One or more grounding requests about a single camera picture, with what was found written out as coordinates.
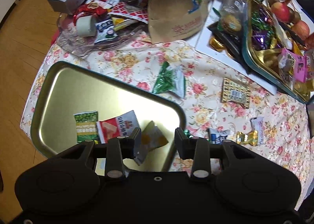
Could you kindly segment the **red white wafer packet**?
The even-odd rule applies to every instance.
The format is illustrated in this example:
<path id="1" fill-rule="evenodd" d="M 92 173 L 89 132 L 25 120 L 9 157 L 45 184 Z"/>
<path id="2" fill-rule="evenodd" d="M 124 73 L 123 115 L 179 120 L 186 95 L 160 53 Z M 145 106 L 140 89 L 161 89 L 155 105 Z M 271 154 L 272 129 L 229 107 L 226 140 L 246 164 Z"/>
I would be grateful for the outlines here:
<path id="1" fill-rule="evenodd" d="M 139 127 L 134 110 L 124 113 L 117 117 L 98 121 L 96 123 L 99 138 L 102 144 L 108 142 L 109 139 L 119 136 L 129 136 L 133 129 Z"/>

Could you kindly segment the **yellow white snack packet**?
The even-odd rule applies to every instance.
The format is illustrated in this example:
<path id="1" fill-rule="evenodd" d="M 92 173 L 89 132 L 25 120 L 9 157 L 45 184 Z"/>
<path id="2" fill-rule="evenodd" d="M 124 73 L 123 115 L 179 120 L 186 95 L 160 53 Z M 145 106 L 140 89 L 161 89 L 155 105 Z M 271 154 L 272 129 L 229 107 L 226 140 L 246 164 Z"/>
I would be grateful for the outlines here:
<path id="1" fill-rule="evenodd" d="M 162 134 L 161 130 L 154 121 L 150 121 L 145 129 L 141 132 L 141 146 L 138 154 L 134 158 L 137 165 L 144 163 L 148 153 L 157 148 L 168 144 L 168 140 Z"/>

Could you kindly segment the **green pea snack packet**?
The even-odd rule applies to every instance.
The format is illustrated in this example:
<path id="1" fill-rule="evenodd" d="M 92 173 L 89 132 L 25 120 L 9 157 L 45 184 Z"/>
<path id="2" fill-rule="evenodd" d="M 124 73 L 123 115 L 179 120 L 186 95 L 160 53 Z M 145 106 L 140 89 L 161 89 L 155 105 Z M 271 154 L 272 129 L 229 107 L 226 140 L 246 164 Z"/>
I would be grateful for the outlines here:
<path id="1" fill-rule="evenodd" d="M 74 114 L 76 122 L 77 143 L 85 140 L 93 140 L 95 144 L 100 144 L 99 133 L 96 123 L 99 116 L 97 111 L 88 111 Z"/>

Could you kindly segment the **green white snack packet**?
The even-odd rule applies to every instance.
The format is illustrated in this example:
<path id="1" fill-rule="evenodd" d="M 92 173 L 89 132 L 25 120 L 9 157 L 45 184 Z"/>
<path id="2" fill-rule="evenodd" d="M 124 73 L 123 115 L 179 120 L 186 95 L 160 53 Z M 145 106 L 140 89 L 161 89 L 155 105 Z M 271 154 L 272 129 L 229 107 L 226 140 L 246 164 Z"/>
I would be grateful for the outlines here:
<path id="1" fill-rule="evenodd" d="M 165 61 L 158 73 L 152 92 L 154 94 L 171 92 L 177 97 L 185 97 L 186 81 L 181 66 L 173 67 Z"/>

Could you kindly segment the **green foil candy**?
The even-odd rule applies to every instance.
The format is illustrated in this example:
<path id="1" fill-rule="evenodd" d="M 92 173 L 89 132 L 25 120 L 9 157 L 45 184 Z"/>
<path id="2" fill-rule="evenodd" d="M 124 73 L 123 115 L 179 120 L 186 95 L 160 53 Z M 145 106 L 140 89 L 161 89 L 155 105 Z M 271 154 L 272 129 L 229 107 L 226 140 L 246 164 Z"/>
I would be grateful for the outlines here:
<path id="1" fill-rule="evenodd" d="M 194 137 L 188 129 L 184 130 L 184 134 L 186 135 L 187 138 L 193 138 Z"/>

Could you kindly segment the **blue white candy packet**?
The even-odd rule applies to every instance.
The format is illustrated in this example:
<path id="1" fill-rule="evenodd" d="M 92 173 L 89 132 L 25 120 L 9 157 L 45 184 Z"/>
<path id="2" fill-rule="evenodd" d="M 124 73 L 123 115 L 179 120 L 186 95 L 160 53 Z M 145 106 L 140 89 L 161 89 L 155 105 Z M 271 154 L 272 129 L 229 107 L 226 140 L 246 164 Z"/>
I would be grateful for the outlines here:
<path id="1" fill-rule="evenodd" d="M 233 130 L 222 130 L 222 129 L 215 129 L 215 128 L 208 128 L 208 136 L 209 142 L 211 144 L 221 144 L 222 141 L 229 139 L 234 141 L 235 132 Z"/>

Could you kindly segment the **floral tablecloth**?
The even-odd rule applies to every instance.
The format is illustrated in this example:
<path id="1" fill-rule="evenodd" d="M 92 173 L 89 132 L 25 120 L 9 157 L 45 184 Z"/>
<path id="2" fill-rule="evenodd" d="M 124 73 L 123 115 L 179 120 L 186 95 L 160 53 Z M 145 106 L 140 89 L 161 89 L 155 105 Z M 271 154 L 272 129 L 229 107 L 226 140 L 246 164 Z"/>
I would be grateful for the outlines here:
<path id="1" fill-rule="evenodd" d="M 152 90 L 164 62 L 181 66 L 186 78 L 184 99 L 170 94 L 165 97 L 182 107 L 188 130 L 197 136 L 206 136 L 207 128 L 248 133 L 251 119 L 263 117 L 264 141 L 253 148 L 254 152 L 293 172 L 302 188 L 298 203 L 306 198 L 313 180 L 313 138 L 306 106 L 293 97 L 269 93 L 227 65 L 195 51 L 186 41 L 152 44 L 147 34 L 141 33 L 121 50 L 94 51 L 82 59 L 54 44 L 39 68 L 22 115 L 20 127 L 27 135 L 45 77 L 58 61 L 81 66 L 146 91 Z M 224 78 L 249 86 L 249 108 L 233 102 L 221 103 Z"/>

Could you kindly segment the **gold wrapped candy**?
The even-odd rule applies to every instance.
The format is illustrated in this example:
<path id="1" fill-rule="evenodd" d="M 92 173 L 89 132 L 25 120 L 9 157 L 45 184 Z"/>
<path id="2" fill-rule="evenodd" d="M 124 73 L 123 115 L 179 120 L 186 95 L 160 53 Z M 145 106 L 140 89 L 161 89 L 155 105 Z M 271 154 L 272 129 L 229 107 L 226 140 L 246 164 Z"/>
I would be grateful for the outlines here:
<path id="1" fill-rule="evenodd" d="M 258 131 L 254 130 L 249 132 L 248 134 L 244 134 L 243 132 L 237 132 L 236 143 L 258 146 Z"/>

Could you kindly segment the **white hawthorn candy bar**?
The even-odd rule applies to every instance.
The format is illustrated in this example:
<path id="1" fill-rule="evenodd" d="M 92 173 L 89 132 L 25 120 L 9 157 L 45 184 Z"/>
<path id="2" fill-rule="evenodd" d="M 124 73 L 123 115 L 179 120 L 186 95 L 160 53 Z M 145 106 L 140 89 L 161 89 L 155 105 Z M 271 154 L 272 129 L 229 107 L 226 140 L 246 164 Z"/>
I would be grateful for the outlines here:
<path id="1" fill-rule="evenodd" d="M 251 126 L 254 133 L 252 146 L 260 146 L 264 143 L 264 117 L 256 117 L 251 119 Z"/>

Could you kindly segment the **yellow patterned biscuit packet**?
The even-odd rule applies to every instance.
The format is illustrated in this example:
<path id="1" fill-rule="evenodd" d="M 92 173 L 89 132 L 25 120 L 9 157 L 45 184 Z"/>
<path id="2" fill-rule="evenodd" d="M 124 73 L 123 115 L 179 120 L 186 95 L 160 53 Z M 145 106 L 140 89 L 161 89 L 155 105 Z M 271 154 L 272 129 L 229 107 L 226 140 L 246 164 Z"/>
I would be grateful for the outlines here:
<path id="1" fill-rule="evenodd" d="M 229 78 L 223 79 L 221 102 L 234 102 L 248 109 L 250 105 L 250 90 L 247 86 L 238 84 Z"/>

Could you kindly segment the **gold metal tray lid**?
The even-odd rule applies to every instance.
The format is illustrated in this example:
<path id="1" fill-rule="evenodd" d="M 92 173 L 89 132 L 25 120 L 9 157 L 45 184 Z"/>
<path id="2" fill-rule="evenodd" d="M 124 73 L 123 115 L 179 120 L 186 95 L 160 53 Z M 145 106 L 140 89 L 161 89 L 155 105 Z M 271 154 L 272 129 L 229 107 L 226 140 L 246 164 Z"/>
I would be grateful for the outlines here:
<path id="1" fill-rule="evenodd" d="M 134 111 L 141 129 L 153 121 L 167 145 L 150 151 L 142 165 L 131 159 L 123 163 L 138 171 L 169 170 L 175 129 L 186 125 L 183 109 L 164 97 L 64 61 L 49 68 L 38 96 L 30 129 L 35 148 L 49 158 L 76 145 L 74 115 L 88 111 L 97 111 L 100 120 Z"/>

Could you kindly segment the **white flat board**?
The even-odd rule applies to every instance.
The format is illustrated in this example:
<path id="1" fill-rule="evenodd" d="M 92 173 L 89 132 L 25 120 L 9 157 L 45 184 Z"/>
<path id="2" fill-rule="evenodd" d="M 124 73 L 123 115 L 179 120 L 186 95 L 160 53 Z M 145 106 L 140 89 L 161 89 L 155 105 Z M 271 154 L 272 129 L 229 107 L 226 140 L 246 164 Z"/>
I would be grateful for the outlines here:
<path id="1" fill-rule="evenodd" d="M 240 74 L 248 77 L 259 86 L 266 89 L 270 94 L 275 95 L 277 93 L 277 87 L 263 79 L 260 75 L 256 74 L 255 72 L 251 72 L 245 66 L 246 63 L 242 61 L 238 61 L 237 56 L 232 55 L 231 50 L 222 50 L 221 52 L 214 50 L 210 44 L 210 38 L 213 36 L 212 31 L 208 29 L 208 26 L 214 24 L 218 21 L 218 16 L 213 11 L 213 8 L 219 10 L 222 4 L 222 0 L 209 0 L 208 4 L 208 15 L 206 17 L 205 23 L 203 28 L 199 33 L 197 33 L 197 39 L 193 46 L 195 50 L 199 53 L 205 54 L 208 57 L 211 57 L 231 68 L 239 72 Z"/>

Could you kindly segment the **gold coin chocolate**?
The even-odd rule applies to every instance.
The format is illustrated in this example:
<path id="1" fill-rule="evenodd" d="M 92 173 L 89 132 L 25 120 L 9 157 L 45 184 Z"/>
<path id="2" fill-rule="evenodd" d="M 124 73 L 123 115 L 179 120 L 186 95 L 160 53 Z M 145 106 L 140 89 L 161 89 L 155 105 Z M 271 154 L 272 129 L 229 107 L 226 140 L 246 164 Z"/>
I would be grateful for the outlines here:
<path id="1" fill-rule="evenodd" d="M 223 43 L 216 39 L 215 36 L 210 37 L 209 46 L 217 52 L 222 52 L 225 49 Z"/>

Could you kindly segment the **clear glass snack dish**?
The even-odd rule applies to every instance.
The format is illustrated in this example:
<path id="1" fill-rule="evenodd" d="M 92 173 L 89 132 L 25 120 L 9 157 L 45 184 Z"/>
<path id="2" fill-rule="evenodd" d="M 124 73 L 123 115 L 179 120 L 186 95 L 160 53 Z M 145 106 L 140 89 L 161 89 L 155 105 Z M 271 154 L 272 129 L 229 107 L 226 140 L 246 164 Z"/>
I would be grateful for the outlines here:
<path id="1" fill-rule="evenodd" d="M 141 32 L 147 31 L 147 25 L 136 22 L 117 32 L 117 37 L 95 42 L 97 36 L 78 35 L 73 16 L 61 13 L 57 19 L 58 37 L 56 43 L 70 54 L 83 58 L 93 51 L 106 51 L 121 48 L 136 39 Z"/>

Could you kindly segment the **roll of tape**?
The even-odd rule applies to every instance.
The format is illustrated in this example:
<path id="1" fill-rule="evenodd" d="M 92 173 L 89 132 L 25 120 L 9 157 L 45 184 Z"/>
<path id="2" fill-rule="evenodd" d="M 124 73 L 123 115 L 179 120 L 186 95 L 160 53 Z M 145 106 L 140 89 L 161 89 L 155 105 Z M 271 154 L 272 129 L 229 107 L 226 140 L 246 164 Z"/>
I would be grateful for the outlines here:
<path id="1" fill-rule="evenodd" d="M 76 21 L 77 34 L 81 37 L 95 36 L 97 32 L 95 24 L 96 18 L 94 16 L 80 17 Z"/>

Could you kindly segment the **gold teal snack tin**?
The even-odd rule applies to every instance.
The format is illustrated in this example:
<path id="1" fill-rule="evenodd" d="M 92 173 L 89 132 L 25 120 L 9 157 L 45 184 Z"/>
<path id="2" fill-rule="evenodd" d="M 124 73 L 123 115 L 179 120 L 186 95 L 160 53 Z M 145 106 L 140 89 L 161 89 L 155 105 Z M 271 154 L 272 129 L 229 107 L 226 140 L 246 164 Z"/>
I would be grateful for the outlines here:
<path id="1" fill-rule="evenodd" d="M 245 8 L 242 55 L 246 64 L 296 100 L 313 103 L 313 72 L 308 64 L 304 83 L 278 68 L 282 49 L 292 52 L 292 47 L 287 47 L 291 41 L 275 15 L 257 0 L 248 0 Z"/>

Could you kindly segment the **pink snack packet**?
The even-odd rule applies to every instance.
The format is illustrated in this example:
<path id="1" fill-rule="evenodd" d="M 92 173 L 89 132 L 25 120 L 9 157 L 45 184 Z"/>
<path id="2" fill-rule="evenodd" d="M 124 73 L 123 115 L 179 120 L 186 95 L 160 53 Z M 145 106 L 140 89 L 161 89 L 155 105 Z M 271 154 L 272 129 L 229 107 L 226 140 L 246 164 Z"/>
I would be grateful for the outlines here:
<path id="1" fill-rule="evenodd" d="M 303 55 L 295 54 L 286 48 L 278 56 L 278 68 L 288 73 L 293 79 L 304 83 L 307 78 L 307 61 Z"/>

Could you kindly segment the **clear cookie packet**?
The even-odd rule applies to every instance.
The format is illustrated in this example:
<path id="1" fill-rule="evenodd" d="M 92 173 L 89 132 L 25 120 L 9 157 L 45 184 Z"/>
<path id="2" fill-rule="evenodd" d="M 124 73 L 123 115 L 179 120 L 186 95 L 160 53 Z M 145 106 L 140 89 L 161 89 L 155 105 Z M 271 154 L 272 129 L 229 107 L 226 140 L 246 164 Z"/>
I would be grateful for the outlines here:
<path id="1" fill-rule="evenodd" d="M 223 0 L 219 10 L 219 31 L 239 36 L 242 31 L 243 0 Z"/>

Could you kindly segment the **brown kraft paper bag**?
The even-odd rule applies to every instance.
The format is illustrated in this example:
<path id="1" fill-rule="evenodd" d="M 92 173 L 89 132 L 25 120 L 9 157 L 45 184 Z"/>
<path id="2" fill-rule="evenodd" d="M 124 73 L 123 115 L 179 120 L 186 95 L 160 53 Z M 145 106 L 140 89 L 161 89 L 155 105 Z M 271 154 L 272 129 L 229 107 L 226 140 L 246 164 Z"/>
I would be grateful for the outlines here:
<path id="1" fill-rule="evenodd" d="M 189 38 L 202 29 L 208 0 L 149 0 L 147 11 L 152 42 L 172 42 Z"/>

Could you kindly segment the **red apple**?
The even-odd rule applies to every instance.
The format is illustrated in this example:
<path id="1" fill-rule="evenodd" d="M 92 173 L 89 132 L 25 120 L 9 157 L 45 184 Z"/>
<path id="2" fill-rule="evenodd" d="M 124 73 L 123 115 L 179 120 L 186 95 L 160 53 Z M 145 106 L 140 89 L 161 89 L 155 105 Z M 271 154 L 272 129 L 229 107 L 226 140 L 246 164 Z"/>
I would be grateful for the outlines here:
<path id="1" fill-rule="evenodd" d="M 292 31 L 297 34 L 303 41 L 309 36 L 310 28 L 309 26 L 302 20 L 298 21 L 296 24 L 292 26 Z"/>
<path id="2" fill-rule="evenodd" d="M 290 9 L 285 3 L 275 2 L 271 5 L 271 11 L 278 20 L 284 23 L 290 22 Z"/>

